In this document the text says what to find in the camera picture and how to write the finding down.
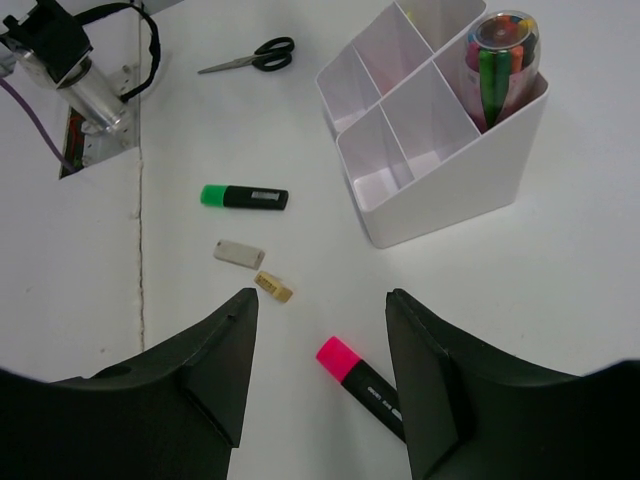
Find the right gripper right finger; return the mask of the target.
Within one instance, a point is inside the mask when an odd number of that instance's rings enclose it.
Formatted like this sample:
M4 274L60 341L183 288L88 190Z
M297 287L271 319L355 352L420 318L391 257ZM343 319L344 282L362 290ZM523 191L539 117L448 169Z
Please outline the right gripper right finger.
M635 479L639 364L585 376L508 354L406 291L386 325L416 479Z

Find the green black highlighter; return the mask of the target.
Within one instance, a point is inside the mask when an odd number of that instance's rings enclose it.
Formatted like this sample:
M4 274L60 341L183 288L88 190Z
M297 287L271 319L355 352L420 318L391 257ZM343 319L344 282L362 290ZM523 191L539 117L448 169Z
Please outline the green black highlighter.
M237 185L205 185L200 203L207 207L282 211L289 200L287 190Z

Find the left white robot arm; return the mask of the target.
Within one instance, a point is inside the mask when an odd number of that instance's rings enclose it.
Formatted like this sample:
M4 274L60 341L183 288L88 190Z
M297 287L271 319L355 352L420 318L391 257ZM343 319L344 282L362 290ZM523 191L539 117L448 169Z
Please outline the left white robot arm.
M151 67L144 82L120 91L92 61L84 27L126 9L136 11L149 27ZM128 102L152 85L161 61L157 24L143 8L115 2L72 15L56 1L38 1L23 19L9 15L2 23L1 43L35 83L57 91L80 113L91 131L121 136L131 128Z

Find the clear tube of colored pens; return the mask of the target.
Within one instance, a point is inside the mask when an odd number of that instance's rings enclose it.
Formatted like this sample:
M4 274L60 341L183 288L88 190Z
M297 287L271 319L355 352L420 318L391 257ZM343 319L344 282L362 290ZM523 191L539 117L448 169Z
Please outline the clear tube of colored pens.
M469 28L460 74L462 102L480 131L524 106L538 73L540 50L537 22L524 12L488 14Z

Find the pink black highlighter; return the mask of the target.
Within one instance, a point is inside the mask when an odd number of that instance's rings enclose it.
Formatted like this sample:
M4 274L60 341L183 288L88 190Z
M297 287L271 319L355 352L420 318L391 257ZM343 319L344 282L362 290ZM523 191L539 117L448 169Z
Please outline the pink black highlighter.
M332 336L319 349L316 360L369 413L406 441L396 389L360 355Z

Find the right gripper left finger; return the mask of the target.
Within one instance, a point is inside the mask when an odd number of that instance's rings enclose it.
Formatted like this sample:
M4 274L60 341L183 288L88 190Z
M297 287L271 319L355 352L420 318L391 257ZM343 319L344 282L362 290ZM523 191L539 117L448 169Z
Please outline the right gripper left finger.
M258 296L90 378L1 374L5 479L223 479L239 446Z

